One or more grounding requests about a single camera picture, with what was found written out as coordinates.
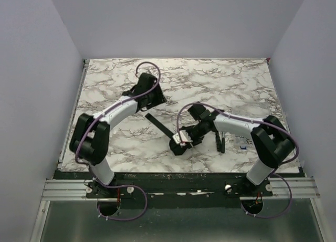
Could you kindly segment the black folding umbrella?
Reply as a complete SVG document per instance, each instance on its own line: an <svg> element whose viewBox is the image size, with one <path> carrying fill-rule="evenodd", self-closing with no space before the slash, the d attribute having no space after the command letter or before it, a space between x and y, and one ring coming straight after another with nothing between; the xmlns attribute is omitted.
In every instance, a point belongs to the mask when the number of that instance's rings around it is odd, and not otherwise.
<svg viewBox="0 0 336 242"><path fill-rule="evenodd" d="M204 139L204 134L196 130L196 125L182 127L178 132L173 133L150 113L147 113L145 118L170 138L169 147L176 156L183 155L187 149L200 144Z"/></svg>

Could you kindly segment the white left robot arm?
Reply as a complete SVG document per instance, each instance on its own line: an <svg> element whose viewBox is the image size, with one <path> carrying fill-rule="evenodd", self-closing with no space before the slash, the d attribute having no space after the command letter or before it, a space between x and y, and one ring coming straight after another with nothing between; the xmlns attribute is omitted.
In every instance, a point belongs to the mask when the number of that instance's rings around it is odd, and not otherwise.
<svg viewBox="0 0 336 242"><path fill-rule="evenodd" d="M114 178L114 171L106 159L110 131L120 122L138 111L166 102L159 79L150 73L140 74L138 83L124 91L119 100L94 114L79 116L70 140L69 149L75 159L85 160L93 175L104 185Z"/></svg>

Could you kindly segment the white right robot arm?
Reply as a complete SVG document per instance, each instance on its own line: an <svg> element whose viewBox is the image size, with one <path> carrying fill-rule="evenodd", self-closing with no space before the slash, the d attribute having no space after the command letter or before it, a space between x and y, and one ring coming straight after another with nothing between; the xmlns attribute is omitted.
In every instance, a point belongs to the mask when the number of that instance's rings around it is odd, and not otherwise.
<svg viewBox="0 0 336 242"><path fill-rule="evenodd" d="M215 109L210 112L203 104L196 103L188 109L198 123L188 127L185 142L198 145L209 132L231 133L251 140L258 155L257 162L246 174L246 180L260 185L297 148L296 142L278 118L247 118Z"/></svg>

